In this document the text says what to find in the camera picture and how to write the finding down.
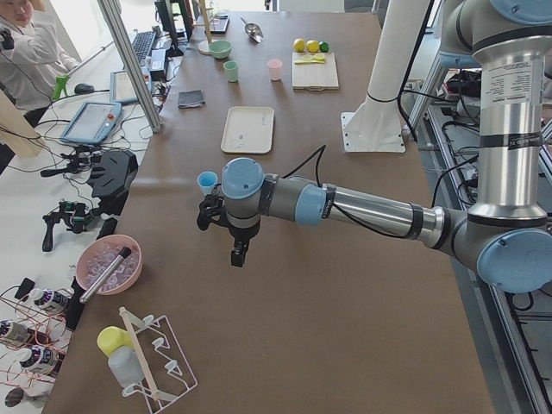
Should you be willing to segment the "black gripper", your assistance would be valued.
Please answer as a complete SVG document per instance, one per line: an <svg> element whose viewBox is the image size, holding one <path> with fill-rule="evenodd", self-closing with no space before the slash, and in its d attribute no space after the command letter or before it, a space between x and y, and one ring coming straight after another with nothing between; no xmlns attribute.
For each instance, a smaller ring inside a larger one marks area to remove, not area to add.
<svg viewBox="0 0 552 414"><path fill-rule="evenodd" d="M260 230L260 215L255 214L242 218L228 214L227 218L229 221L229 233L234 237L234 247L230 254L231 265L233 267L243 267L245 252L248 250L250 240Z"/></svg>

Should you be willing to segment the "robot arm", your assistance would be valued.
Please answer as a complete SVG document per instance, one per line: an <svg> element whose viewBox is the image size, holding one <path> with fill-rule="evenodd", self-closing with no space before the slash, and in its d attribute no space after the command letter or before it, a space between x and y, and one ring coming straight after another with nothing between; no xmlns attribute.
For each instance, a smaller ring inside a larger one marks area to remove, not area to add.
<svg viewBox="0 0 552 414"><path fill-rule="evenodd" d="M551 48L548 1L447 1L443 56L471 56L481 67L478 193L460 211L377 197L263 172L249 158L230 161L214 196L220 224L235 239L241 266L263 216L316 225L325 218L422 242L456 258L488 285L533 292L551 280L551 236L537 202L544 59Z"/></svg>

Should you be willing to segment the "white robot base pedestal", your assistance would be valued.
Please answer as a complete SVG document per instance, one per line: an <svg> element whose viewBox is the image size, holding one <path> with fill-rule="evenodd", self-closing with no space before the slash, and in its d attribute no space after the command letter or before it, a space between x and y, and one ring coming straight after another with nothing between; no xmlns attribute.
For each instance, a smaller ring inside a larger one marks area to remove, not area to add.
<svg viewBox="0 0 552 414"><path fill-rule="evenodd" d="M424 0L389 2L365 101L342 113L347 153L405 151L398 105L432 7Z"/></svg>

